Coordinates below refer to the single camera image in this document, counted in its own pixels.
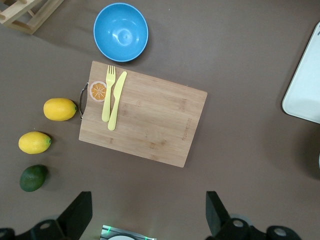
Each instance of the blue bowl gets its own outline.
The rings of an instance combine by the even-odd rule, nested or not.
[[[95,19],[94,40],[99,50],[116,62],[138,57],[148,42],[148,25],[141,12],[127,3],[106,6]]]

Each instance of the green lime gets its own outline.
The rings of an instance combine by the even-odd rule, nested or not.
[[[20,177],[20,187],[23,191],[33,192],[39,189],[46,181],[48,169],[38,164],[25,169]]]

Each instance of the white tray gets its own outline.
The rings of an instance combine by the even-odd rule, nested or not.
[[[282,108],[289,115],[320,124],[320,22],[295,71]]]

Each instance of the cutting board handle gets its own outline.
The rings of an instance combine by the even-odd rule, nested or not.
[[[85,110],[82,110],[82,97],[83,97],[83,95],[84,95],[85,90],[88,89],[88,85],[89,85],[89,83],[87,82],[87,83],[85,84],[84,88],[81,90],[81,93],[80,93],[79,112],[80,112],[80,119],[81,119],[81,120],[82,120],[83,115],[84,115],[84,113],[85,113]]]

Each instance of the fork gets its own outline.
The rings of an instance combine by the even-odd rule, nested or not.
[[[110,102],[111,102],[111,89],[116,82],[116,68],[115,66],[108,65],[106,74],[106,94],[102,109],[102,121],[108,122],[110,119]]]

